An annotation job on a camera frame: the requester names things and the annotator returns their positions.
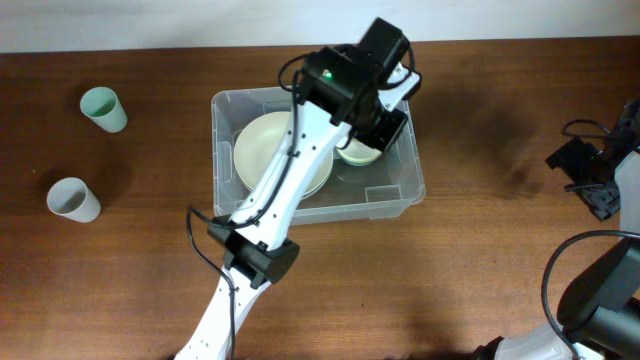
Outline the cream plastic cup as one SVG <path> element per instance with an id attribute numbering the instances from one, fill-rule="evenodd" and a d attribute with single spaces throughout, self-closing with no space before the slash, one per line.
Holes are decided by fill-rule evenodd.
<path id="1" fill-rule="evenodd" d="M 336 151 L 344 162 L 352 166 L 367 166 L 382 155 L 381 151 L 370 148 L 357 139 L 352 139 L 344 148 L 337 147 Z"/>

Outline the beige plate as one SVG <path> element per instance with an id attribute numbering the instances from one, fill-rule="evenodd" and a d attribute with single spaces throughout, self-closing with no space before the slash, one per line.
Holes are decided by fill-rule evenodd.
<path id="1" fill-rule="evenodd" d="M 286 130 L 291 113 L 272 112 L 250 122 L 234 147 L 234 166 L 243 184 L 253 190 L 267 169 Z"/>

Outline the cream plate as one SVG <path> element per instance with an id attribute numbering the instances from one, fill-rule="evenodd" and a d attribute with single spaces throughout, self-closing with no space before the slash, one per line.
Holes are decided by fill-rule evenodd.
<path id="1" fill-rule="evenodd" d="M 325 170 L 318 172 L 318 178 L 312 181 L 311 187 L 308 188 L 306 192 L 303 194 L 302 200 L 306 200 L 309 197 L 313 196 L 326 184 L 326 182 L 328 181 L 331 175 L 332 169 L 333 169 L 333 163 L 330 162 L 329 167 L 327 167 Z"/>

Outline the green plastic cup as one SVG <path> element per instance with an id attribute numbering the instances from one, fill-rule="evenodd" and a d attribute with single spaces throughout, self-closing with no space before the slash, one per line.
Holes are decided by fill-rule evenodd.
<path id="1" fill-rule="evenodd" d="M 128 123 L 117 94 L 108 87 L 94 87 L 85 92 L 80 100 L 80 110 L 109 133 L 122 131 Z"/>

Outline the grey plastic cup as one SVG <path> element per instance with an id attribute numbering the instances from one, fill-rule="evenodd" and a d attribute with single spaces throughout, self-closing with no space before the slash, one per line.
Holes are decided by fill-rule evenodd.
<path id="1" fill-rule="evenodd" d="M 46 203 L 55 215 L 79 223 L 94 221 L 101 213 L 101 203 L 87 184 L 76 177 L 56 182 L 48 191 Z"/>

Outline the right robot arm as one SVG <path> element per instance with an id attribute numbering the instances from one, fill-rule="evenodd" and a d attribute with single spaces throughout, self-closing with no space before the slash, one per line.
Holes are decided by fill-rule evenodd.
<path id="1" fill-rule="evenodd" d="M 475 359 L 636 359 L 639 356 L 639 102 L 629 101 L 613 128 L 595 135 L 571 134 L 546 163 L 570 179 L 597 219 L 619 215 L 617 230 L 593 230 L 561 243 L 547 261 L 541 282 L 545 324 L 514 338 L 498 337 L 478 347 Z M 557 310 L 549 306 L 553 267 L 571 245 L 588 238 L 616 243 L 564 291 Z"/>

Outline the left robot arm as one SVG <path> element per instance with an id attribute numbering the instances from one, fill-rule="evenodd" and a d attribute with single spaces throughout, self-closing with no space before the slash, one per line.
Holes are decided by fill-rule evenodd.
<path id="1" fill-rule="evenodd" d="M 280 281 L 300 247 L 288 239 L 293 214 L 324 158 L 359 141 L 387 151 L 407 122 L 398 104 L 420 87 L 409 40 L 377 18 L 355 45 L 295 57 L 299 68 L 287 90 L 291 115 L 276 151 L 241 206 L 208 218 L 189 208 L 224 249 L 217 289 L 178 359 L 233 358 L 236 334 L 260 295 Z"/>

